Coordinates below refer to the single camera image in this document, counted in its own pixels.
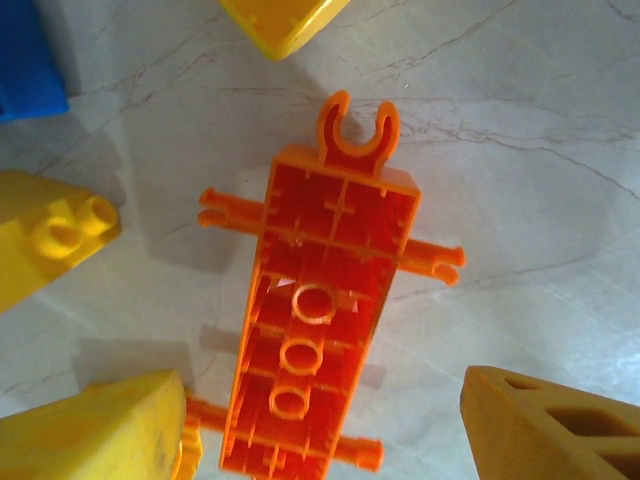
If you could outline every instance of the blue toy brick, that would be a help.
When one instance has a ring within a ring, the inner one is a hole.
[[[0,123],[68,110],[32,0],[0,0]]]

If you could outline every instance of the orange-yellow toy block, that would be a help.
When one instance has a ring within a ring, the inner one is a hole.
[[[302,47],[349,0],[220,0],[222,6],[272,60]]]
[[[193,465],[185,460],[193,445],[185,440],[185,412],[175,371],[91,385],[0,419],[0,479],[168,480],[173,470],[176,480],[190,480],[174,467],[181,432],[182,461]]]
[[[0,313],[120,234],[118,212],[84,188],[0,172]]]
[[[452,285],[461,248],[409,238],[420,202],[411,177],[384,166],[400,134],[380,106],[366,145],[342,139],[349,96],[320,113],[317,149],[272,163],[264,203],[205,191],[202,226],[257,235],[229,410],[201,405],[224,432],[223,469],[255,479],[323,479],[332,459],[376,471],[382,444],[341,436],[397,269]]]
[[[461,411],[481,480],[639,480],[640,408],[470,367]]]

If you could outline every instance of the circular hole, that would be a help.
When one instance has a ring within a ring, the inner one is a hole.
[[[52,223],[49,225],[49,233],[61,247],[76,248],[80,244],[80,232],[71,225]]]
[[[93,197],[90,200],[91,211],[97,219],[109,227],[118,223],[118,212],[102,197]]]
[[[296,375],[312,375],[322,363],[321,355],[311,345],[294,344],[284,351],[284,366]]]
[[[295,392],[278,392],[273,397],[273,409],[277,415],[285,420],[301,420],[307,413],[307,405],[300,395]]]
[[[300,320],[312,323],[328,323],[335,306],[333,297],[318,285],[303,285],[293,296],[293,310]]]

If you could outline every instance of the marble floor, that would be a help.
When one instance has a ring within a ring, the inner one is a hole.
[[[226,403],[254,241],[202,230],[208,186],[260,199],[271,158],[390,99],[413,237],[463,245],[458,286],[398,274],[346,432],[377,477],[477,478],[457,401],[487,364],[640,404],[640,3],[352,0],[272,63],[214,0],[40,0],[71,113],[0,127],[0,167],[89,187],[123,235],[0,317],[0,415],[89,381],[178,368]],[[218,472],[207,435],[198,479]]]

